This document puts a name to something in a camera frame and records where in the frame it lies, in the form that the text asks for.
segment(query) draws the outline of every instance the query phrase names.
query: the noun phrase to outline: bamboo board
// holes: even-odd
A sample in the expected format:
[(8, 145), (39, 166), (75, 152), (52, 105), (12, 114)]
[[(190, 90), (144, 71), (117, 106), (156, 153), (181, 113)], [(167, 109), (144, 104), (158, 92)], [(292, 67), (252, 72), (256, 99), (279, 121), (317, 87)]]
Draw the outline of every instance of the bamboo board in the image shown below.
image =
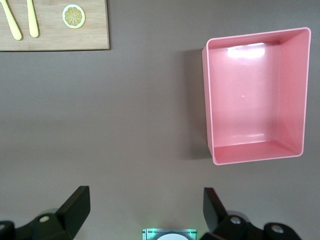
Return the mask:
[[(0, 3), (0, 51), (69, 51), (107, 50), (109, 31), (105, 0), (33, 0), (39, 37), (29, 32), (27, 0), (7, 0), (21, 31), (22, 40), (15, 40)], [(85, 13), (85, 23), (78, 29), (65, 25), (62, 12), (76, 4)]]

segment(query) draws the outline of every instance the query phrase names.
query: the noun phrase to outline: toy lemon slice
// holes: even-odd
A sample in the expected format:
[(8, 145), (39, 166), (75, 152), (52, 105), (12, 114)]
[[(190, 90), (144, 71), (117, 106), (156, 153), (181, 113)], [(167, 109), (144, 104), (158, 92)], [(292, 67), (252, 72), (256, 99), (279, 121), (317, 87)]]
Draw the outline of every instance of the toy lemon slice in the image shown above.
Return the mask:
[(62, 19), (69, 28), (78, 29), (85, 23), (86, 15), (81, 7), (70, 4), (64, 8)]

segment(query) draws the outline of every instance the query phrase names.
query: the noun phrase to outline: pink container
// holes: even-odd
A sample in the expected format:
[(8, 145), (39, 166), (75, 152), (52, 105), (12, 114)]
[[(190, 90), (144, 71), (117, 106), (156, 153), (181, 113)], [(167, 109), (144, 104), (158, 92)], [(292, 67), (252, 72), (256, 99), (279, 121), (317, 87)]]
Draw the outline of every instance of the pink container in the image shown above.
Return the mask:
[(304, 27), (207, 42), (207, 138), (216, 165), (302, 155), (310, 41)]

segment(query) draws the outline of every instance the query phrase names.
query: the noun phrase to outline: yellow utensil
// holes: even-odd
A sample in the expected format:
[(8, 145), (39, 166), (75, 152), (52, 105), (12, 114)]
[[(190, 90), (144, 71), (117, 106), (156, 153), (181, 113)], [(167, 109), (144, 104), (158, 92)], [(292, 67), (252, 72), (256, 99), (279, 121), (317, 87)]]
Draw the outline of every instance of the yellow utensil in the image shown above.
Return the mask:
[(12, 33), (14, 39), (21, 40), (22, 39), (21, 32), (20, 32), (18, 25), (14, 19), (14, 16), (12, 16), (12, 13), (10, 11), (8, 4), (7, 4), (7, 1), (0, 0), (0, 3), (2, 3), (4, 13), (5, 13), (6, 19), (8, 21), (8, 24), (9, 24), (9, 27), (10, 27), (10, 30), (11, 30), (11, 33)]
[(26, 0), (26, 4), (28, 7), (28, 20), (29, 20), (30, 35), (34, 38), (37, 38), (39, 36), (39, 31), (38, 31), (38, 24), (37, 24), (34, 4), (33, 4), (32, 0)]

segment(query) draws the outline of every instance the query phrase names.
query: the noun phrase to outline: yellow plastic fork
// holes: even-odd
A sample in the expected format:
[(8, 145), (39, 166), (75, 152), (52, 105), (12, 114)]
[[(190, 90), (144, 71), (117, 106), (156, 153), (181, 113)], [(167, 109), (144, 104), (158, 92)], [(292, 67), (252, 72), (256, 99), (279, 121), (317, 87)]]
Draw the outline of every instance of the yellow plastic fork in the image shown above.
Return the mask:
[(3, 9), (4, 9), (4, 12), (5, 12), (5, 16), (6, 16), (6, 19), (9, 23), (9, 27), (10, 27), (10, 30), (11, 30), (11, 33), (14, 37), (15, 40), (21, 40), (22, 39), (22, 35), (21, 35), (21, 32), (18, 28), (18, 25), (14, 19), (14, 16), (12, 15), (11, 11), (10, 11), (10, 8), (7, 4), (7, 1), (6, 0), (0, 0), (0, 3), (2, 3), (2, 6), (3, 6)]

